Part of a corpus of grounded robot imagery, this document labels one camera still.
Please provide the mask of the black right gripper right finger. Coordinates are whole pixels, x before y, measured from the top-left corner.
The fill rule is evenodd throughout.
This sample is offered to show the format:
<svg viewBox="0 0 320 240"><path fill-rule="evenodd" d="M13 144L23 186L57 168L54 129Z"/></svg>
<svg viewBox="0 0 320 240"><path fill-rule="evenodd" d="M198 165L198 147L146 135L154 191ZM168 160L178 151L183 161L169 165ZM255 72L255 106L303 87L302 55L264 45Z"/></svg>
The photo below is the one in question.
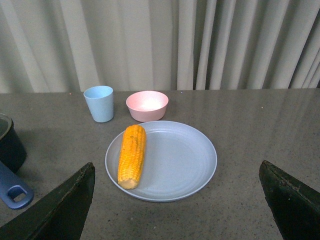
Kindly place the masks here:
<svg viewBox="0 0 320 240"><path fill-rule="evenodd" d="M264 160L259 179L284 240L320 238L320 193Z"/></svg>

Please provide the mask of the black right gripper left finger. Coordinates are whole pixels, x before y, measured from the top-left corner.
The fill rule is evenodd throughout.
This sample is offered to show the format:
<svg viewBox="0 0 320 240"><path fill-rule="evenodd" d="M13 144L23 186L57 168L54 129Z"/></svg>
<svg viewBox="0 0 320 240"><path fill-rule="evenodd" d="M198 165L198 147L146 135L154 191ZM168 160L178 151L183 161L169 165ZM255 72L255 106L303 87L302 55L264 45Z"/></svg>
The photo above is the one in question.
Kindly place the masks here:
<svg viewBox="0 0 320 240"><path fill-rule="evenodd" d="M95 187L88 162L61 185L0 228L2 240L78 240Z"/></svg>

